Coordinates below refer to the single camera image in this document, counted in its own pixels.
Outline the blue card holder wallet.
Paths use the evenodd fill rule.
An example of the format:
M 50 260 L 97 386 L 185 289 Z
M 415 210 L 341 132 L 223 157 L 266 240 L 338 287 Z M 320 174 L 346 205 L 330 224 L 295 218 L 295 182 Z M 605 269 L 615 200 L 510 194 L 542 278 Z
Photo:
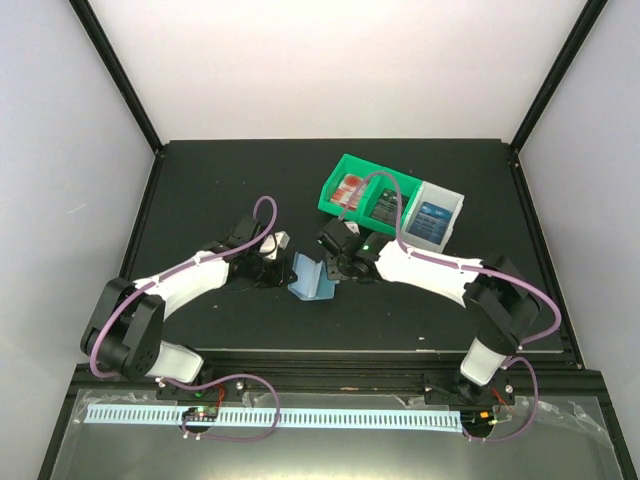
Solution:
M 331 300 L 335 295 L 337 282 L 328 277 L 324 261 L 315 262 L 308 256 L 296 252 L 293 258 L 292 273 L 295 280 L 287 289 L 301 301 Z

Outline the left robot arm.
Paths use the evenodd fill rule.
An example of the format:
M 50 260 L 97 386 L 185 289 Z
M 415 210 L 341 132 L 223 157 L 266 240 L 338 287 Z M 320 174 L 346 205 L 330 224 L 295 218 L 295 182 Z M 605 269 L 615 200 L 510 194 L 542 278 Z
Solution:
M 134 282 L 110 280 L 104 287 L 80 342 L 97 375 L 129 381 L 145 377 L 179 382 L 193 399 L 214 388 L 213 372 L 195 350 L 163 338 L 165 321 L 201 295 L 243 279 L 258 288 L 292 282 L 285 254 L 290 236 L 269 232 L 245 216 L 231 234 L 207 244 L 191 258 L 160 274 Z

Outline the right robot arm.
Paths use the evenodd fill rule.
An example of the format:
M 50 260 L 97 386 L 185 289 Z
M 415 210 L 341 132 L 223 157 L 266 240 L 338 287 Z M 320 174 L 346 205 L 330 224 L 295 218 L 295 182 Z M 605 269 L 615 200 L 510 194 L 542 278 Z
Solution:
M 522 345 L 540 313 L 539 302 L 503 256 L 485 264 L 436 254 L 386 234 L 361 235 L 339 219 L 326 224 L 317 241 L 344 277 L 410 285 L 469 312 L 477 330 L 454 379 L 457 396 L 467 403 L 490 392 L 490 380 Z

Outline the green bin with black cards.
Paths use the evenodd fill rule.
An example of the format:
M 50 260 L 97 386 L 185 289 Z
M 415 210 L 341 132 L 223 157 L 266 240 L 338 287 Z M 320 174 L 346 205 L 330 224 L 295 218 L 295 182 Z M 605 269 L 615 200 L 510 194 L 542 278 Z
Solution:
M 408 218 L 409 208 L 416 199 L 422 180 L 393 169 L 375 165 L 372 172 L 385 171 L 392 175 L 400 187 L 402 214 L 401 221 Z M 356 209 L 356 223 L 369 230 L 394 235 L 396 233 L 397 195 L 393 181 L 385 175 L 374 176 L 360 191 L 360 200 Z

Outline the white bin with blue cards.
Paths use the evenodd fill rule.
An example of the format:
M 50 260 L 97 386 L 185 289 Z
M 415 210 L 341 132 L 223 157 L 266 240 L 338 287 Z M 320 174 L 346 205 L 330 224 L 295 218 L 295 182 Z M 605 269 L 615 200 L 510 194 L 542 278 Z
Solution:
M 413 247 L 442 253 L 464 199 L 463 194 L 423 181 L 403 220 L 402 240 Z

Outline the green bin with red cards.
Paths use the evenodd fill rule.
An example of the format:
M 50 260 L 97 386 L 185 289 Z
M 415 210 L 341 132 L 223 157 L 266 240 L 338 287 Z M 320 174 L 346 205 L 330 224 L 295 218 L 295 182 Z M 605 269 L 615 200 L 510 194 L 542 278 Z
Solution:
M 344 154 L 324 183 L 317 208 L 322 212 L 339 216 L 362 181 L 372 172 L 381 169 L 378 164 Z M 361 223 L 372 192 L 373 180 L 368 187 L 362 187 L 358 191 L 345 215 L 346 220 Z

